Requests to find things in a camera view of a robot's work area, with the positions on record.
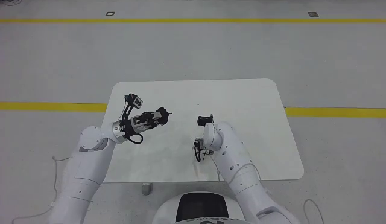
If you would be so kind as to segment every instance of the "table top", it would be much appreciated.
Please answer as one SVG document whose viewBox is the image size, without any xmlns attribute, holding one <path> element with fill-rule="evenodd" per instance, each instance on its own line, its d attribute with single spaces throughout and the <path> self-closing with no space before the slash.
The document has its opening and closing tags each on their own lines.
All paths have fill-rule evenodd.
<svg viewBox="0 0 386 224">
<path fill-rule="evenodd" d="M 129 93 L 143 101 L 130 117 L 161 106 L 173 114 L 166 125 L 142 133 L 142 144 L 116 145 L 104 182 L 218 181 L 212 160 L 207 156 L 198 163 L 192 148 L 203 134 L 197 117 L 210 114 L 215 123 L 227 121 L 233 126 L 263 180 L 300 179 L 304 174 L 272 80 L 120 82 L 113 88 L 102 126 L 119 118 L 123 96 Z"/>
</svg>

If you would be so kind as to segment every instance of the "table leg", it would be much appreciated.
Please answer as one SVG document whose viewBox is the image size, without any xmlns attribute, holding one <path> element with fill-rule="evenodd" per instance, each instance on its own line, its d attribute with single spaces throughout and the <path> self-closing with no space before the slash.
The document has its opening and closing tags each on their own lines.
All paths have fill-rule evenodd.
<svg viewBox="0 0 386 224">
<path fill-rule="evenodd" d="M 142 194 L 148 196 L 153 189 L 153 183 L 142 183 Z"/>
</svg>

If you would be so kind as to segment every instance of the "floor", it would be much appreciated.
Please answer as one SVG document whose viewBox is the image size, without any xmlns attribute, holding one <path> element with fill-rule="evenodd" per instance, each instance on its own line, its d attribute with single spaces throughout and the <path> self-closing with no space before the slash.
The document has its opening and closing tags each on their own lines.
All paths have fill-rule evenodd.
<svg viewBox="0 0 386 224">
<path fill-rule="evenodd" d="M 386 0 L 23 0 L 1 18 L 386 18 Z M 115 83 L 270 78 L 284 106 L 386 107 L 385 24 L 0 24 L 0 101 L 106 103 Z M 44 211 L 54 164 L 103 113 L 0 111 L 0 223 Z M 386 223 L 386 119 L 289 117 L 305 175 L 266 181 L 305 223 Z M 151 223 L 176 194 L 221 182 L 104 184 L 85 223 Z M 311 223 L 320 223 L 307 208 Z M 17 223 L 44 223 L 46 216 Z"/>
</svg>

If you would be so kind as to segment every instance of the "white cable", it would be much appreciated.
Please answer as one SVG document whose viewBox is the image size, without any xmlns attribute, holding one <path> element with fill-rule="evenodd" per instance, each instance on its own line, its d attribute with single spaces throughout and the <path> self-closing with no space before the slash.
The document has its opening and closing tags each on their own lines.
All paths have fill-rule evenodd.
<svg viewBox="0 0 386 224">
<path fill-rule="evenodd" d="M 244 164 L 243 166 L 241 166 L 241 167 L 236 171 L 236 173 L 232 176 L 232 178 L 231 178 L 230 181 L 228 182 L 228 185 L 236 178 L 237 173 L 239 173 L 239 171 L 240 171 L 241 169 L 243 169 L 243 168 L 244 168 L 245 166 L 247 166 L 247 165 L 252 165 L 252 166 L 255 168 L 255 170 L 257 171 L 258 176 L 259 176 L 260 184 L 261 184 L 261 186 L 265 189 L 265 187 L 263 186 L 263 183 L 261 182 L 261 177 L 260 177 L 259 170 L 258 170 L 258 168 L 257 168 L 254 164 L 252 164 L 252 163 L 246 163 L 246 164 Z M 324 224 L 323 215 L 321 214 L 321 211 L 320 211 L 320 209 L 319 209 L 319 206 L 318 206 L 312 199 L 306 199 L 306 200 L 304 201 L 304 204 L 303 204 L 303 212 L 304 212 L 304 215 L 305 215 L 305 217 L 306 217 L 306 219 L 307 219 L 308 224 L 310 224 L 310 222 L 309 222 L 309 219 L 308 219 L 308 216 L 307 216 L 307 213 L 306 213 L 306 203 L 309 202 L 309 201 L 312 202 L 312 203 L 315 205 L 316 209 L 318 209 L 319 214 L 320 214 L 320 218 L 321 218 L 321 222 L 322 222 L 322 224 Z M 280 213 L 281 215 L 283 215 L 283 216 L 290 222 L 290 224 L 292 224 L 292 222 L 289 220 L 289 218 L 288 218 L 287 216 L 285 216 L 283 213 L 281 213 L 280 211 L 274 211 L 274 212 Z"/>
<path fill-rule="evenodd" d="M 65 159 L 56 159 L 55 156 L 52 157 L 52 159 L 55 161 L 55 181 L 54 181 L 55 198 L 54 198 L 54 200 L 52 201 L 50 208 L 48 208 L 48 210 L 46 210 L 46 211 L 43 212 L 43 213 L 39 213 L 39 214 L 31 215 L 31 216 L 20 216 L 20 217 L 15 217 L 14 219 L 12 219 L 12 224 L 14 224 L 14 221 L 15 221 L 15 220 L 19 220 L 19 219 L 28 219 L 28 218 L 33 218 L 33 217 L 42 216 L 42 215 L 46 214 L 48 211 L 50 211 L 50 210 L 54 207 L 53 204 L 55 204 L 55 200 L 56 200 L 56 198 L 58 197 L 58 190 L 56 189 L 56 182 L 57 182 L 57 176 L 58 176 L 58 164 L 57 164 L 57 163 L 60 162 L 60 161 L 65 161 L 65 160 L 67 160 L 67 159 L 69 159 L 69 158 L 70 158 L 70 157 L 65 158 Z"/>
<path fill-rule="evenodd" d="M 215 161 L 214 161 L 213 158 L 212 158 L 212 155 L 209 155 L 209 157 L 210 157 L 210 159 L 213 161 L 213 163 L 214 163 L 215 166 L 216 166 L 218 181 L 220 181 L 220 171 L 218 170 L 217 165 L 216 165 Z"/>
<path fill-rule="evenodd" d="M 264 187 L 264 186 L 263 186 L 263 183 L 261 182 L 261 177 L 260 177 L 259 170 L 258 170 L 258 168 L 257 168 L 254 164 L 252 164 L 252 163 L 246 163 L 246 164 L 244 164 L 243 166 L 241 166 L 241 167 L 236 171 L 236 173 L 232 176 L 232 178 L 231 178 L 230 181 L 228 182 L 228 185 L 229 185 L 230 183 L 232 183 L 232 181 L 236 178 L 237 173 L 239 173 L 239 171 L 242 170 L 242 169 L 243 169 L 245 166 L 247 166 L 247 165 L 252 165 L 252 166 L 254 166 L 255 170 L 256 170 L 257 173 L 258 173 L 260 184 L 261 184 L 262 187 Z"/>
<path fill-rule="evenodd" d="M 318 209 L 319 214 L 320 214 L 320 218 L 321 218 L 321 222 L 322 222 L 322 224 L 324 224 L 323 216 L 321 215 L 321 211 L 319 209 L 319 206 L 312 199 L 306 199 L 304 201 L 304 203 L 303 203 L 303 212 L 304 212 L 304 215 L 306 216 L 308 224 L 309 224 L 309 219 L 308 219 L 308 216 L 307 216 L 307 213 L 306 213 L 306 203 L 309 202 L 309 201 L 312 202 L 315 205 L 316 209 Z"/>
</svg>

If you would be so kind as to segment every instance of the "end effector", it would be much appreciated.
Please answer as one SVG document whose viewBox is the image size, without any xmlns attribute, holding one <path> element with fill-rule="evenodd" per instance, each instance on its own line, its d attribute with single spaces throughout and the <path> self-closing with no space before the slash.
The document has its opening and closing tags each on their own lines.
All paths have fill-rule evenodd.
<svg viewBox="0 0 386 224">
<path fill-rule="evenodd" d="M 143 101 L 135 94 L 124 96 L 127 103 L 122 113 L 122 119 L 113 123 L 113 133 L 120 143 L 129 140 L 135 144 L 140 144 L 143 137 L 140 133 L 153 129 L 160 125 L 165 125 L 169 120 L 169 113 L 164 107 L 158 108 L 155 112 L 143 112 L 140 115 L 128 118 L 133 108 L 140 109 Z M 131 136 L 140 136 L 140 141 L 133 141 Z"/>
</svg>

